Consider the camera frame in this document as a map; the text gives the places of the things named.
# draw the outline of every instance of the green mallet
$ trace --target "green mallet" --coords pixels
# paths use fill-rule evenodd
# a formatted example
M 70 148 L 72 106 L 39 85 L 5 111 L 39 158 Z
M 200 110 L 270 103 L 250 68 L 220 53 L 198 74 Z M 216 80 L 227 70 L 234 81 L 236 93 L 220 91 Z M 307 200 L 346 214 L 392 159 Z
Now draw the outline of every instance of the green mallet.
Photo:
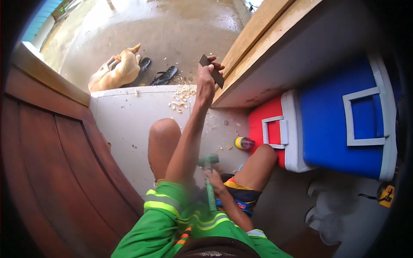
M 204 167 L 205 171 L 211 172 L 211 165 L 218 163 L 218 162 L 219 162 L 218 154 L 214 153 L 202 159 L 198 159 L 198 166 Z M 216 203 L 215 203 L 214 188 L 209 183 L 208 178 L 206 178 L 206 192 L 208 193 L 209 210 L 216 211 L 217 209 L 216 209 Z

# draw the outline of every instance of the green shirt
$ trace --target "green shirt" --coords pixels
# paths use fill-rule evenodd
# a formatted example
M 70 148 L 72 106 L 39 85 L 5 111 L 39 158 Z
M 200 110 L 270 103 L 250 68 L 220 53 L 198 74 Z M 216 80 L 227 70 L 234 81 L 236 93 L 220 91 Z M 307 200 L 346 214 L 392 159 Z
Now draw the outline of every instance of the green shirt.
M 191 227 L 190 238 L 229 237 L 244 242 L 262 258 L 290 258 L 258 229 L 245 232 L 224 211 L 210 212 L 202 203 L 188 205 L 182 185 L 160 182 L 146 194 L 144 214 L 120 241 L 112 257 L 170 258 L 183 246 L 182 233 Z

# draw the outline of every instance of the hand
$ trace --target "hand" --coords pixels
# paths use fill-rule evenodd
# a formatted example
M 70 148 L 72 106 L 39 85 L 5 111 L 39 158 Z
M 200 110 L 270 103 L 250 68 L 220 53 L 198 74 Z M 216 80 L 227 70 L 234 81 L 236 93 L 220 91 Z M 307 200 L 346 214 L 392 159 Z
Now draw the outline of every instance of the hand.
M 197 100 L 202 107 L 209 108 L 215 95 L 215 81 L 211 77 L 211 73 L 216 68 L 218 71 L 224 69 L 218 62 L 214 62 L 216 56 L 208 57 L 212 64 L 202 66 L 198 64 L 198 83 L 197 83 Z
M 222 183 L 221 175 L 215 169 L 212 169 L 212 172 L 205 171 L 205 175 L 217 194 L 226 190 L 224 183 Z

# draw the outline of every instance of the cooler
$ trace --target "cooler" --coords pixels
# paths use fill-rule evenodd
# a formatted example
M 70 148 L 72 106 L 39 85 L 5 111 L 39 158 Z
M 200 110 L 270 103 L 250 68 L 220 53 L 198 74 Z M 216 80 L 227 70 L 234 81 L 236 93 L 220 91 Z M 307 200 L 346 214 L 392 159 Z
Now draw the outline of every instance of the cooler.
M 248 127 L 249 137 L 255 141 L 251 154 L 259 145 L 267 143 L 277 152 L 280 167 L 298 173 L 314 169 L 303 160 L 301 109 L 295 90 L 252 111 Z
M 304 161 L 389 181 L 396 166 L 396 104 L 379 55 L 325 73 L 299 94 Z

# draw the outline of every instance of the blue cooler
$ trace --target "blue cooler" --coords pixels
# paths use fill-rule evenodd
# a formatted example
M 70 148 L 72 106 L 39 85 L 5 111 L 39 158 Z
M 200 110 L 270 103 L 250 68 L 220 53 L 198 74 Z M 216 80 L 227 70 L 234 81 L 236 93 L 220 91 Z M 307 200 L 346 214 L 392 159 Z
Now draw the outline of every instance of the blue cooler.
M 381 56 L 360 57 L 300 92 L 306 163 L 390 181 L 396 166 L 396 103 Z

